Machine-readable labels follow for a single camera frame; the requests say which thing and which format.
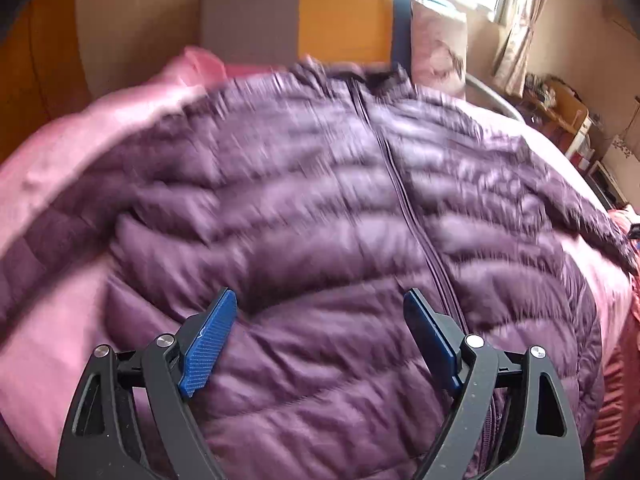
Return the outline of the red pink crumpled cloth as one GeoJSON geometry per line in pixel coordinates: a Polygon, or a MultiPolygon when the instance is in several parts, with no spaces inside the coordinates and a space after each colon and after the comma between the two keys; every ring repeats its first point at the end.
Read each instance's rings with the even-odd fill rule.
{"type": "Polygon", "coordinates": [[[623,458],[639,425],[639,277],[631,281],[631,300],[617,344],[604,367],[605,397],[596,423],[588,479],[623,458]]]}

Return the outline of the wooden desk with clutter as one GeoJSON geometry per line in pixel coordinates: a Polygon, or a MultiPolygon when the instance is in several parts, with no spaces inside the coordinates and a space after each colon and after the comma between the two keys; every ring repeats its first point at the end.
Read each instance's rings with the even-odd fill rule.
{"type": "Polygon", "coordinates": [[[555,76],[528,74],[518,110],[525,121],[545,136],[567,159],[579,151],[590,153],[592,120],[577,92],[555,76]]]}

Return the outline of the brown wooden wardrobe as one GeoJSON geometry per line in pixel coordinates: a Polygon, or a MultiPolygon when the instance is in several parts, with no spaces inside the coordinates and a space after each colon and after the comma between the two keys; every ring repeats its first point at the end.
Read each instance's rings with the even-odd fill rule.
{"type": "Polygon", "coordinates": [[[1,8],[2,159],[41,126],[91,101],[76,0],[10,1],[14,10],[1,8]]]}

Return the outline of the pink patterned right curtain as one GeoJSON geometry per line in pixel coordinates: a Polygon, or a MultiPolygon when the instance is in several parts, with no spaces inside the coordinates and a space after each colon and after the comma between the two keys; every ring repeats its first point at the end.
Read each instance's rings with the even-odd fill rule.
{"type": "Polygon", "coordinates": [[[535,27],[547,0],[513,0],[513,13],[506,40],[498,51],[494,86],[507,96],[521,96],[524,91],[529,51],[535,27]]]}

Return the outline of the pink deer print pillow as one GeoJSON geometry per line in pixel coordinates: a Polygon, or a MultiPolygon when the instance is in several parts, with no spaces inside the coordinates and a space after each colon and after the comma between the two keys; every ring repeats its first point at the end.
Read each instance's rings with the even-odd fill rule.
{"type": "Polygon", "coordinates": [[[412,0],[410,34],[412,81],[464,100],[466,15],[456,8],[412,0]]]}

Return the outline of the grey orange blue headboard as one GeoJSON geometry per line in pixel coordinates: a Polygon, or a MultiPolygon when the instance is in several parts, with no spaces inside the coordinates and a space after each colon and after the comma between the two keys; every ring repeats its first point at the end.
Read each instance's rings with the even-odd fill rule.
{"type": "Polygon", "coordinates": [[[411,0],[200,0],[200,45],[227,64],[411,65],[411,0]]]}

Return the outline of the grey metal bed rail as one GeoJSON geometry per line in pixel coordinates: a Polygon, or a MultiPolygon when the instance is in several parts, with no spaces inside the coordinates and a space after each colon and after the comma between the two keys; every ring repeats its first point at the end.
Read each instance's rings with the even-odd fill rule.
{"type": "Polygon", "coordinates": [[[484,84],[483,81],[467,73],[465,83],[468,87],[477,91],[485,101],[491,102],[491,105],[495,107],[501,115],[524,124],[525,119],[520,112],[506,99],[503,99],[498,92],[495,92],[495,90],[492,90],[487,84],[484,84]]]}

